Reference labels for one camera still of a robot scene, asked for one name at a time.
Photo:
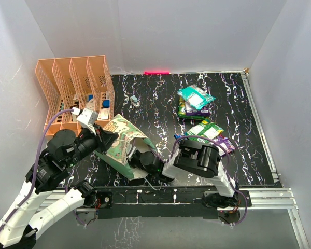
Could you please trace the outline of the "green Fox's candy bag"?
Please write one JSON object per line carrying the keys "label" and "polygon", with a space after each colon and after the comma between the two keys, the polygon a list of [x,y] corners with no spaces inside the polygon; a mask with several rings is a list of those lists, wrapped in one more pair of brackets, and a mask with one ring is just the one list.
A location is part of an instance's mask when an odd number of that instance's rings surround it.
{"label": "green Fox's candy bag", "polygon": [[178,116],[179,118],[181,119],[188,119],[188,120],[204,120],[206,117],[204,116],[185,116],[185,115],[182,115],[182,116]]}

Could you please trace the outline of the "purple Fox's candy bag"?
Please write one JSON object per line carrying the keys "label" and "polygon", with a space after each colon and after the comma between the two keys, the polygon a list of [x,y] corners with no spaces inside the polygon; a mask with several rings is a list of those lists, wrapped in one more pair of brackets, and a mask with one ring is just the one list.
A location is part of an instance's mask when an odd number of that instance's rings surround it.
{"label": "purple Fox's candy bag", "polygon": [[186,115],[187,116],[203,116],[207,117],[210,115],[210,110],[208,109],[207,106],[202,107],[201,109],[195,109],[191,105],[185,103],[185,110],[186,110]]}

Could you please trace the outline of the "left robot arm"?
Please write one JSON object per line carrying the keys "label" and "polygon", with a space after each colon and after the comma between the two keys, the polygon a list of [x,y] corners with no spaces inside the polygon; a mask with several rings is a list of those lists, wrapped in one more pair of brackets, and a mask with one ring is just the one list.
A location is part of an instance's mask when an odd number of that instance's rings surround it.
{"label": "left robot arm", "polygon": [[28,171],[18,196],[0,221],[0,248],[33,248],[42,233],[69,212],[81,206],[93,206],[97,191],[83,180],[56,202],[38,210],[68,177],[70,167],[94,151],[106,153],[118,137],[118,133],[100,126],[95,127],[95,132],[83,128],[79,135],[69,129],[56,132]]}

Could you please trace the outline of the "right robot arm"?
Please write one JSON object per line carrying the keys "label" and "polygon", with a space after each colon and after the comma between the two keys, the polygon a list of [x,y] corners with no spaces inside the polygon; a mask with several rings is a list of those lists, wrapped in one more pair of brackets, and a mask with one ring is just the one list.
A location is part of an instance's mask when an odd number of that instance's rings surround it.
{"label": "right robot arm", "polygon": [[166,162],[150,150],[141,153],[135,148],[128,162],[133,169],[139,169],[162,183],[172,182],[188,174],[210,179],[216,193],[207,195],[204,202],[212,207],[227,208],[240,204],[239,185],[228,176],[222,163],[222,156],[227,156],[229,151],[225,143],[182,139]]}

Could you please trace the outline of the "teal white candy bag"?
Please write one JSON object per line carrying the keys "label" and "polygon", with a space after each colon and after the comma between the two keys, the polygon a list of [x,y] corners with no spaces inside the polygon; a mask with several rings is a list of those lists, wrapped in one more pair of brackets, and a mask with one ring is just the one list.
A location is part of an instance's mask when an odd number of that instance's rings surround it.
{"label": "teal white candy bag", "polygon": [[197,85],[190,85],[184,89],[180,89],[177,94],[196,110],[201,110],[204,106],[216,99]]}

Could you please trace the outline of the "green illustrated paper bag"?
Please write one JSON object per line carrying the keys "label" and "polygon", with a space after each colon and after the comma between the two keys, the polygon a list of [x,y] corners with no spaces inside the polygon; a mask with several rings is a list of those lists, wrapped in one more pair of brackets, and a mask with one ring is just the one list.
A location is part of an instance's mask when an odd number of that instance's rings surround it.
{"label": "green illustrated paper bag", "polygon": [[130,181],[151,176],[150,171],[132,168],[128,162],[135,151],[154,155],[156,147],[149,137],[120,114],[115,115],[104,130],[116,132],[119,137],[106,154],[95,153],[99,158]]}

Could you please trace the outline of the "orange green Fox's bag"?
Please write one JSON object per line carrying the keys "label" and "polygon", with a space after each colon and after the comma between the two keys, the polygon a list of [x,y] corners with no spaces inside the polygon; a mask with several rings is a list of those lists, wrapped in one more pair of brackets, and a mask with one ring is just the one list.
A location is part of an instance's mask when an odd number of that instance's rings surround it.
{"label": "orange green Fox's bag", "polygon": [[208,139],[215,139],[218,137],[224,130],[212,122],[209,118],[205,118],[196,126],[192,127],[186,132],[186,135],[192,141],[198,141],[201,143],[209,143],[209,141],[201,139],[200,137],[206,137]]}

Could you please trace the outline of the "small blue candy wrapper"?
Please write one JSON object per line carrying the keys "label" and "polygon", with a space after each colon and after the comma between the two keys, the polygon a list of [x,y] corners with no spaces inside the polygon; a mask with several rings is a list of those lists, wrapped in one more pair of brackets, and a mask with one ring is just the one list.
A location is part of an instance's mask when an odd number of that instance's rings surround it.
{"label": "small blue candy wrapper", "polygon": [[179,138],[181,138],[181,137],[183,137],[183,136],[186,136],[186,133],[178,133],[178,134],[175,134],[175,135],[174,135],[174,138],[177,140],[177,139],[179,139]]}

